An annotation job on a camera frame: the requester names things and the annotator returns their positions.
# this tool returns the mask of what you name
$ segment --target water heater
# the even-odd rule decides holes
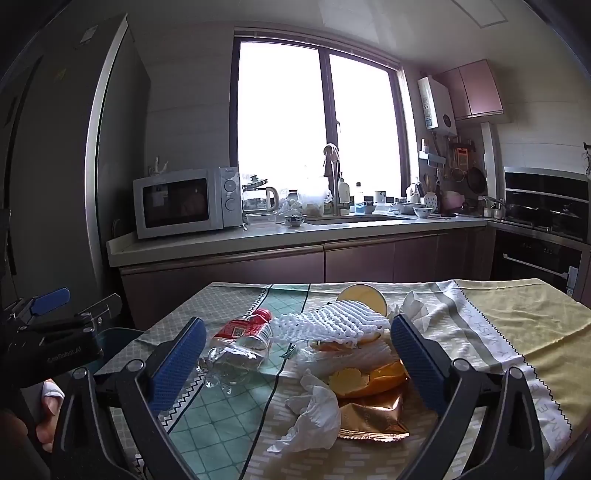
[[[455,137],[456,121],[447,87],[429,76],[418,81],[418,89],[421,92],[427,128],[440,135]]]

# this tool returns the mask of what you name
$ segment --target white foam net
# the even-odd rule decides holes
[[[357,342],[366,334],[383,332],[388,319],[360,301],[344,300],[308,313],[288,313],[271,321],[273,340],[297,342]]]

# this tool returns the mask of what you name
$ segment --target blue and white bowl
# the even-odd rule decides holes
[[[305,215],[288,215],[284,222],[287,226],[300,226],[306,219]]]
[[[414,213],[419,217],[419,218],[427,218],[429,215],[431,215],[431,212],[433,211],[432,208],[421,208],[421,207],[413,207]]]

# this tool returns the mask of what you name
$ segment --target window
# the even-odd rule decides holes
[[[230,159],[243,184],[256,175],[283,198],[290,189],[325,196],[330,142],[352,192],[356,182],[370,196],[408,186],[394,70],[324,47],[236,39],[231,97]]]

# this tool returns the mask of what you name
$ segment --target microwave dial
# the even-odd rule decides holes
[[[236,199],[228,199],[226,200],[226,210],[230,212],[236,209]]]
[[[236,182],[234,180],[227,180],[223,184],[224,190],[228,193],[232,193],[236,191]]]

